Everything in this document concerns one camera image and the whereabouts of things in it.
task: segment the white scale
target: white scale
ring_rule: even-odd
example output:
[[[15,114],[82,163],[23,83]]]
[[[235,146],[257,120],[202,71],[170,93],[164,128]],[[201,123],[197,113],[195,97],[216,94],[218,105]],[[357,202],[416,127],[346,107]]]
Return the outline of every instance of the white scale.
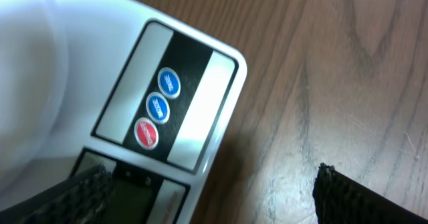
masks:
[[[145,190],[140,221],[188,223],[247,74],[243,56],[133,0],[54,1],[70,60],[62,107],[0,209],[72,170],[124,163],[147,175],[149,189],[159,183]]]

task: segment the round button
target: round button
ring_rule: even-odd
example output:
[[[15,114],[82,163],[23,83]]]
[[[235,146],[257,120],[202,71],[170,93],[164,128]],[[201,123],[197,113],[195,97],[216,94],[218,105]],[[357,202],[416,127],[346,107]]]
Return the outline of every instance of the round button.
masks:
[[[152,92],[147,96],[146,109],[150,118],[157,124],[164,124],[169,119],[169,105],[161,93]]]
[[[148,118],[139,118],[135,122],[134,134],[139,145],[147,150],[152,150],[158,145],[158,130]]]
[[[181,84],[179,76],[174,70],[168,67],[160,69],[158,74],[158,85],[165,97],[170,99],[179,97]]]

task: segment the black object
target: black object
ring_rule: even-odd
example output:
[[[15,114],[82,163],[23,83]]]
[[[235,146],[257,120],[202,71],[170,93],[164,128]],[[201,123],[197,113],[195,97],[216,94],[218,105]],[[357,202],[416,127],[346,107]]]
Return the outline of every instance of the black object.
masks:
[[[0,223],[97,223],[112,194],[111,173],[94,166],[0,212]]]
[[[319,224],[428,224],[424,218],[394,204],[370,189],[321,163],[315,179]]]

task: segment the wooden table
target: wooden table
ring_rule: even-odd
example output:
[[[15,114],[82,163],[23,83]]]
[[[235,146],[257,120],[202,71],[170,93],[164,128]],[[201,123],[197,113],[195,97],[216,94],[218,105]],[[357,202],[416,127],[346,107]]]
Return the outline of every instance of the wooden table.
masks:
[[[428,0],[138,0],[245,56],[193,223],[316,223],[320,162],[428,218]]]

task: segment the black panel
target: black panel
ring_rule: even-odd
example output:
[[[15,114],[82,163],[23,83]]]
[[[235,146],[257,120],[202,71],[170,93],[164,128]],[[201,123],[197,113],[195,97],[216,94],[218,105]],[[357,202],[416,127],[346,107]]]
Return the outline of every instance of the black panel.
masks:
[[[126,134],[123,147],[144,154],[151,158],[166,162],[168,154],[173,147],[181,123],[183,122],[196,89],[207,67],[213,50],[198,41],[174,32],[173,37],[164,53],[162,60],[153,76],[130,129]],[[157,74],[163,67],[172,68],[176,71],[181,82],[180,96],[174,100],[168,100],[170,108],[169,120],[165,124],[156,124],[159,132],[158,146],[153,150],[145,150],[137,143],[134,135],[134,123],[141,117],[150,118],[146,111],[146,97],[151,92],[161,92],[158,87]]]

